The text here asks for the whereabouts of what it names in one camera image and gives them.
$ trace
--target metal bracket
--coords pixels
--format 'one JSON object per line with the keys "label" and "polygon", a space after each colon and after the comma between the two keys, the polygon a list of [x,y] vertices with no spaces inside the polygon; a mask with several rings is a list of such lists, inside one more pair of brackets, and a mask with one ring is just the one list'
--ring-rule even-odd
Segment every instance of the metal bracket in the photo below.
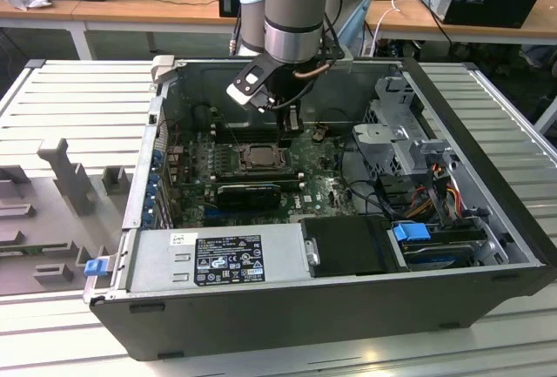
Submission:
{"label": "metal bracket", "polygon": [[179,65],[174,60],[174,55],[158,55],[151,64],[151,78],[154,84],[162,84],[176,75],[174,71]]}

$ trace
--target aluminum profile table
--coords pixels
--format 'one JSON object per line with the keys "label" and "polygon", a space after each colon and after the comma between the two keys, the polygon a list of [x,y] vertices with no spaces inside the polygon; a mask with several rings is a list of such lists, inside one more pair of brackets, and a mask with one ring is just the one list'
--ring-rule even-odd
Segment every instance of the aluminum profile table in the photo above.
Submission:
{"label": "aluminum profile table", "polygon": [[[547,236],[557,243],[557,152],[478,70],[422,64],[443,97]],[[442,133],[425,111],[438,138]]]}
{"label": "aluminum profile table", "polygon": [[[102,71],[100,66],[93,67],[93,65],[102,65],[105,68],[122,65],[115,70],[125,74],[127,71],[125,67],[143,65],[147,68],[150,63],[64,64],[50,61],[47,62],[46,67],[52,66],[53,71],[60,71],[61,69],[54,68],[55,65],[63,65],[65,67],[63,74],[71,77],[68,74],[85,72],[84,66],[81,65],[86,65],[88,71]],[[534,168],[537,170],[550,172],[554,170],[551,160],[554,157],[553,148],[490,84],[485,83],[478,72],[468,70],[461,65],[426,64],[423,67],[438,87],[445,89],[444,94],[447,99],[451,101],[453,108],[462,116],[465,124],[469,126],[486,152],[497,151],[500,145],[499,153],[495,152],[493,156],[488,154],[505,175],[514,175],[532,169],[534,163]],[[18,94],[27,96],[26,99],[38,98],[39,96],[33,96],[35,93],[51,94],[33,91],[39,88],[38,84],[41,84],[37,79],[34,82],[25,82],[34,71],[25,70],[21,79],[18,79],[6,96],[13,103],[14,109],[24,104],[17,101]],[[33,85],[30,90],[24,89],[27,84]],[[124,94],[129,93],[126,89],[134,87],[122,85],[135,84],[135,82],[120,84],[121,86],[117,87],[120,89],[118,93],[115,93],[114,89],[89,91],[89,100],[95,100],[92,103],[98,104],[112,102],[114,97],[118,97],[122,102],[126,102]],[[70,96],[75,97],[74,93],[80,96],[79,93],[84,90],[82,86],[81,90],[74,91],[77,89],[75,85],[66,88],[72,91],[61,92],[62,98],[57,99],[67,100],[62,103],[72,102]],[[150,91],[147,82],[144,82],[142,88],[144,88],[142,92]],[[463,90],[457,90],[460,91],[459,94],[451,94],[449,91],[452,88]],[[457,95],[466,99],[450,98]],[[6,107],[11,109],[12,105],[7,106],[4,100],[1,102],[3,109],[0,111],[6,112]],[[17,118],[19,117],[17,114],[12,112],[10,116],[12,119]],[[48,112],[46,115],[44,111],[41,114],[48,117]],[[89,113],[76,114],[87,116]],[[119,117],[124,119],[126,114],[119,113]],[[5,131],[5,128],[14,132],[16,128],[36,129],[37,127],[8,125],[0,129],[0,132]],[[520,155],[525,158],[512,158],[513,154],[509,153],[509,149],[513,146],[521,150]],[[98,167],[92,164],[87,169],[94,172]],[[43,170],[37,168],[37,175],[43,173]],[[536,178],[528,173],[526,180],[536,181]],[[525,194],[524,198],[528,199],[527,202],[545,202],[540,204],[540,207],[530,205],[530,208],[546,210],[548,217],[536,214],[534,216],[537,219],[553,221],[552,202],[555,203],[557,193],[547,192],[542,195],[541,191],[538,190],[531,195]],[[0,353],[2,353],[0,372],[15,376],[98,376],[106,373],[181,377],[256,375],[548,377],[555,376],[557,370],[555,323],[557,323],[557,286],[552,284],[533,297],[508,300],[468,329],[143,363],[127,356],[123,347],[83,303],[81,292],[46,293],[0,298]]]}
{"label": "aluminum profile table", "polygon": [[[0,237],[18,237],[0,244],[0,295],[83,289],[84,263],[116,251],[127,190],[109,195],[103,174],[112,167],[131,182],[153,88],[145,61],[30,61],[22,71],[0,101]],[[69,161],[88,175],[83,216],[37,155],[48,138],[66,139]],[[14,166],[29,180],[6,178]]]}
{"label": "aluminum profile table", "polygon": [[1,165],[51,176],[36,153],[42,139],[60,137],[90,175],[107,165],[133,173],[151,83],[150,61],[31,61],[0,101]]}

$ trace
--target table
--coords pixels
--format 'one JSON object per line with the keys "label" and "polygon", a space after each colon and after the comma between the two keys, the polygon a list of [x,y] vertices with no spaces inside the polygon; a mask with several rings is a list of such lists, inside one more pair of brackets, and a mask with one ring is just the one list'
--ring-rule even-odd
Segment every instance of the table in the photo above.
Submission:
{"label": "table", "polygon": [[[165,0],[209,3],[213,0]],[[85,2],[53,0],[54,6],[27,12],[0,2],[0,27],[61,29],[70,32],[81,59],[93,59],[87,30],[230,33],[234,18],[218,16],[218,3],[176,5],[153,0]],[[401,0],[401,13],[390,13],[381,24],[380,38],[444,40],[426,7],[419,0]],[[372,2],[367,22],[375,28],[389,2]],[[538,0],[521,29],[444,26],[456,42],[498,44],[557,44],[557,0]]]}
{"label": "table", "polygon": [[[52,106],[52,100],[56,101],[54,105],[74,101],[71,91],[82,92],[84,86],[91,84],[77,84],[76,79],[69,83],[67,76],[73,74],[82,81],[95,78],[96,92],[88,92],[92,97],[88,98],[86,107],[77,103],[75,105],[78,107],[74,105],[72,109],[65,109],[66,116],[77,114],[82,118],[87,112],[94,112],[91,116],[98,120],[98,105],[111,105],[111,113],[124,114],[125,117],[120,117],[120,120],[126,120],[126,123],[119,127],[106,124],[109,129],[105,129],[98,137],[116,139],[111,140],[111,144],[119,147],[122,143],[118,137],[141,136],[141,130],[136,132],[134,125],[139,128],[144,125],[138,125],[139,122],[133,122],[131,118],[144,111],[144,106],[128,114],[125,110],[116,110],[116,107],[121,106],[115,102],[129,103],[130,99],[125,95],[130,93],[133,100],[137,101],[136,104],[144,104],[145,100],[149,100],[149,93],[145,89],[149,83],[144,77],[148,75],[150,66],[148,61],[47,61],[40,71],[25,70],[0,103],[6,108],[15,109],[24,102],[26,105],[33,102],[32,107],[37,108],[40,104]],[[456,64],[448,66],[458,70]],[[424,64],[424,67],[430,73],[437,71],[435,64]],[[113,83],[114,73],[120,74],[120,78],[125,77],[128,82]],[[29,78],[22,87],[21,84],[28,76],[34,79]],[[121,88],[114,90],[115,85]],[[44,91],[37,93],[37,88],[52,90],[53,86],[56,88],[55,97]],[[44,109],[48,110],[48,106],[42,106],[38,114],[48,116]],[[121,132],[114,135],[114,129]],[[79,134],[80,126],[73,126],[70,130],[73,136],[69,140],[75,139],[75,146],[88,137],[83,129],[84,136]],[[497,142],[505,144],[506,139],[499,135]],[[121,147],[112,149],[111,160],[122,150]],[[87,152],[94,151],[98,149],[87,149]],[[98,165],[89,165],[87,168],[94,170],[96,167]],[[506,171],[508,175],[513,175],[517,170]],[[82,300],[82,294],[82,291],[64,291],[0,297],[0,372],[19,377],[544,377],[554,375],[557,361],[557,327],[552,326],[557,321],[555,283],[534,296],[505,301],[472,327],[465,329],[155,362],[132,360],[90,312]],[[411,314],[419,314],[411,306],[408,309]]]}
{"label": "table", "polygon": [[[209,3],[213,0],[165,1]],[[53,0],[52,3],[50,8],[20,11],[0,2],[0,27],[67,30],[79,58],[94,59],[94,50],[85,36],[88,30],[230,33],[235,23],[234,18],[218,15],[218,2],[176,5],[153,0]]]}
{"label": "table", "polygon": [[[400,13],[389,13],[380,25],[379,38],[407,40],[445,40],[420,0],[399,0]],[[374,2],[366,21],[375,29],[390,2]],[[538,0],[520,29],[443,25],[455,42],[483,44],[557,44],[557,0]]]}

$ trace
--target sticker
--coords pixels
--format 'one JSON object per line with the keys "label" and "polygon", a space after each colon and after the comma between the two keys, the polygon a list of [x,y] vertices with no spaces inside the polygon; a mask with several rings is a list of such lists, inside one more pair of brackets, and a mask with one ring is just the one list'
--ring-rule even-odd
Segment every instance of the sticker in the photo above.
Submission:
{"label": "sticker", "polygon": [[265,265],[261,236],[199,238],[195,235],[194,283],[198,286],[254,283],[265,281]]}
{"label": "sticker", "polygon": [[170,245],[195,245],[197,238],[197,233],[171,233]]}

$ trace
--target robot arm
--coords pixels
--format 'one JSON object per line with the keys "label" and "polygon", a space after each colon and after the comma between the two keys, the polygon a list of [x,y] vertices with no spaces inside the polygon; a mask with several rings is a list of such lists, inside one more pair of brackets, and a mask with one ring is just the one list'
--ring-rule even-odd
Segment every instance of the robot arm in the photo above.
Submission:
{"label": "robot arm", "polygon": [[[242,7],[243,33],[254,43],[264,42],[261,53],[232,81],[227,93],[246,108],[283,111],[309,92],[317,76],[342,53],[325,14],[326,0],[265,0],[265,17]],[[255,36],[258,24],[264,35]],[[331,32],[332,39],[326,33]],[[248,46],[261,49],[261,45]]]}

